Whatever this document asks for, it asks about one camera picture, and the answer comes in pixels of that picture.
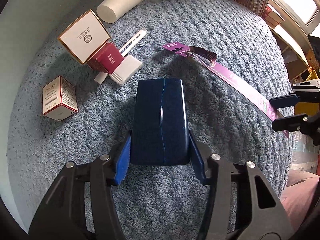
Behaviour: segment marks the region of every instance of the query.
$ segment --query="metal pin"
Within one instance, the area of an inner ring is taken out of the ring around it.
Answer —
[[[214,153],[211,155],[211,159],[218,161],[221,159],[221,156],[219,154]]]
[[[72,168],[74,165],[75,165],[74,162],[67,162],[67,163],[66,163],[66,167],[67,167],[67,168]]]
[[[100,160],[102,161],[107,161],[110,159],[110,155],[109,154],[103,154],[100,156]]]
[[[247,166],[249,168],[254,168],[256,165],[254,164],[254,162],[247,162]]]

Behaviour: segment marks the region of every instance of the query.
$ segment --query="white paper cup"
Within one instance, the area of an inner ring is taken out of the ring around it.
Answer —
[[[98,16],[107,23],[114,23],[143,0],[104,0],[97,8]]]

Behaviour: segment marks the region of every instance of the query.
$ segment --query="yellow object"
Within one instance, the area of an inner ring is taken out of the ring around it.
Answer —
[[[318,78],[315,70],[309,70],[310,74],[306,81]],[[319,111],[319,103],[297,103],[294,107],[294,114],[315,115]]]

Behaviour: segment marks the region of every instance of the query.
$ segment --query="red box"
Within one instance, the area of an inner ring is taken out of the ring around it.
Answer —
[[[87,62],[94,70],[112,74],[114,70],[124,60],[117,47],[111,43],[106,43],[96,54]]]

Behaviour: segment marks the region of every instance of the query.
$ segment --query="patterned fabric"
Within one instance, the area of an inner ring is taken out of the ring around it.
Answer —
[[[162,49],[178,41],[203,47],[217,61],[267,98],[290,90],[280,49],[265,22],[231,0],[144,0],[112,25],[105,25],[119,48],[138,30],[148,35],[131,52],[144,62],[123,87],[111,79],[98,86],[97,72],[79,65],[56,37],[103,0],[84,0],[50,34],[28,67],[11,115],[8,138],[10,183],[20,216],[28,228],[63,165],[93,161],[124,140],[132,128],[137,84],[142,79],[183,80],[189,127],[199,141],[232,162],[254,161],[277,194],[286,184],[293,140],[271,125],[245,99],[216,76]],[[62,75],[76,86],[79,113],[61,122],[42,117],[42,87]],[[293,109],[284,109],[284,116]],[[89,185],[86,185],[89,206]],[[124,182],[113,188],[127,239],[195,239],[206,206],[191,165],[130,165]],[[93,229],[90,208],[87,223]]]

